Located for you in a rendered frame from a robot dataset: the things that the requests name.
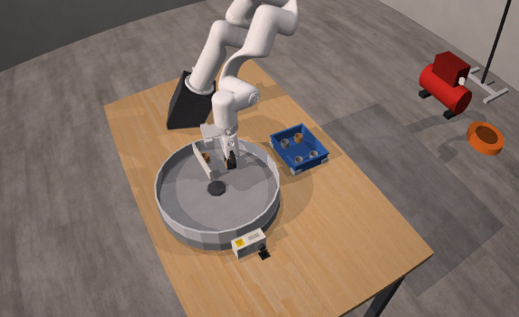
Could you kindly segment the blue crate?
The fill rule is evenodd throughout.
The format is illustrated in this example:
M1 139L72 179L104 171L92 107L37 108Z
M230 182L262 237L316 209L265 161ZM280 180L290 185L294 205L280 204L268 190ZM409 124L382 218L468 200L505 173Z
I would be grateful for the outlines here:
M303 134L303 142L296 143L294 141L294 135L296 133ZM299 169L304 172L307 169L316 167L322 164L322 160L327 158L327 155L330 153L319 140L317 140L314 135L304 126L303 123L293 126L289 129L282 130L276 132L275 134L270 135L271 142L274 144L274 149L280 155L280 157L284 160L287 166L294 171ZM289 148L283 149L281 146L281 140L288 139L289 140ZM318 156L313 158L309 158L311 151L317 151ZM303 157L303 162L295 164L294 159L296 157Z

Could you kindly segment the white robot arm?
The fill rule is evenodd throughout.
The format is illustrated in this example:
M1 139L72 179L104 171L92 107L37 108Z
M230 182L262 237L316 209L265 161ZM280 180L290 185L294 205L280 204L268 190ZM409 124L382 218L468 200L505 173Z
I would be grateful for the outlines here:
M260 5L262 2L268 5ZM226 62L218 83L219 91L212 97L215 124L200 124L206 148L214 147L214 137L232 136L238 129L237 112L255 105L260 98L260 91L254 85L236 77L241 65L252 58L267 57L276 34L291 36L298 23L297 0L235 0L226 12L226 20L212 24L196 67L185 79L192 92L211 94L213 82L226 59L225 46L241 50Z

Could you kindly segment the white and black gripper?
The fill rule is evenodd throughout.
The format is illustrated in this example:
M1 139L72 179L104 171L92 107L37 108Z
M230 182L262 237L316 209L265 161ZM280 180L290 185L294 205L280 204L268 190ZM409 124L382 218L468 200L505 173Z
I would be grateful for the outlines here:
M225 161L227 159L227 169L236 168L235 156L240 157L238 139L236 135L237 131L232 136L222 135L220 136L221 146L224 151ZM231 158L231 159L229 159Z

